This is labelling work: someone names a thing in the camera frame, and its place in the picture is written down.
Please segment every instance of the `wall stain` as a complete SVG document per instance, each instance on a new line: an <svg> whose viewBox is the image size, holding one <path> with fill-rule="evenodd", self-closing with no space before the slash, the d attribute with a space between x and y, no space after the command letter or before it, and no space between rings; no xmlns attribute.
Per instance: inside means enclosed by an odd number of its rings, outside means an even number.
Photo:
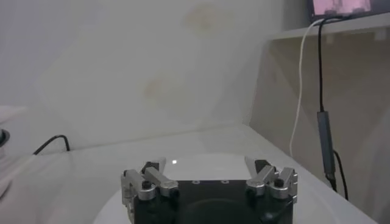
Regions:
<svg viewBox="0 0 390 224"><path fill-rule="evenodd" d="M175 117L184 116L191 107L188 87L179 77L171 74L149 80L143 89L143 96L153 109L163 109Z"/></svg>
<svg viewBox="0 0 390 224"><path fill-rule="evenodd" d="M226 28L232 18L233 12L227 12L212 3L204 2L188 12L183 23L197 35L210 35Z"/></svg>

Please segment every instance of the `monitor screen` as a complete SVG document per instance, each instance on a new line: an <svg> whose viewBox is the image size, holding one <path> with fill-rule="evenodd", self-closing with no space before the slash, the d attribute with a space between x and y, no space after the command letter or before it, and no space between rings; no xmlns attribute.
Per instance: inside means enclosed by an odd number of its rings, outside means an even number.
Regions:
<svg viewBox="0 0 390 224"><path fill-rule="evenodd" d="M370 0L314 0L314 12L316 15L369 11L371 11Z"/></svg>
<svg viewBox="0 0 390 224"><path fill-rule="evenodd" d="M330 15L355 17L390 12L390 0L308 0L312 21Z"/></svg>

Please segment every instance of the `white table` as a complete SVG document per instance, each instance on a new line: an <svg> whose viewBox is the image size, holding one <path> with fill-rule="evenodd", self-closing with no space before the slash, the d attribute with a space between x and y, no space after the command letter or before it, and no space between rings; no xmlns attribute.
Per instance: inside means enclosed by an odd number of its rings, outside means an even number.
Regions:
<svg viewBox="0 0 390 224"><path fill-rule="evenodd" d="M321 192L323 203L340 223L375 223L245 125L40 156L13 182L0 204L0 223L93 223L120 188L123 170L140 168L161 156L175 159L200 153L249 155L293 167L300 180Z"/></svg>

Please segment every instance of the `white wall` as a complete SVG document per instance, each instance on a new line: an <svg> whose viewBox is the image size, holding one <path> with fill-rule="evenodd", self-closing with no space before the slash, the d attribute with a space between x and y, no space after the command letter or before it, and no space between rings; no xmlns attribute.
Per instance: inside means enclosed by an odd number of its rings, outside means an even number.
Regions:
<svg viewBox="0 0 390 224"><path fill-rule="evenodd" d="M274 41L264 51L250 126L288 153L293 129L300 39ZM324 105L339 152L350 201L378 223L390 223L390 40L372 33L337 35L324 45ZM317 39L303 61L302 114L294 158L325 183L316 113L319 109ZM338 176L338 190L342 182Z"/></svg>
<svg viewBox="0 0 390 224"><path fill-rule="evenodd" d="M301 27L305 1L13 0L0 3L8 154L64 134L75 149L249 123L261 48ZM54 144L52 150L58 151Z"/></svg>

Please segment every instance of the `shelf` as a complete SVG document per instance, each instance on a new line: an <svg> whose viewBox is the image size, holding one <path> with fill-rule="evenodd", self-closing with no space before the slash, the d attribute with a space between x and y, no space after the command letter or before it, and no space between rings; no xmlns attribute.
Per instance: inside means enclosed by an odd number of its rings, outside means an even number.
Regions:
<svg viewBox="0 0 390 224"><path fill-rule="evenodd" d="M358 19L351 19L347 21L341 21L337 23L331 23L324 26L323 34L335 34L335 33L366 33L377 32L378 35L386 38L386 28L390 27L390 13L384 13L380 15L368 16ZM282 40L289 38L303 37L307 28L288 30L282 33L278 33L271 37L272 40ZM318 26L312 28L308 36L314 36L318 34Z"/></svg>

